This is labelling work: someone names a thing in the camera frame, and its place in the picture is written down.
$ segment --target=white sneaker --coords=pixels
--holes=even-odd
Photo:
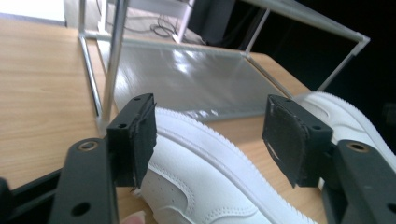
[[[322,91],[298,95],[293,101],[333,129],[333,143],[337,144],[342,139],[348,139],[374,147],[396,172],[395,155],[370,120],[355,106]]]
[[[156,121],[141,193],[159,223],[313,223],[220,134],[170,110]]]

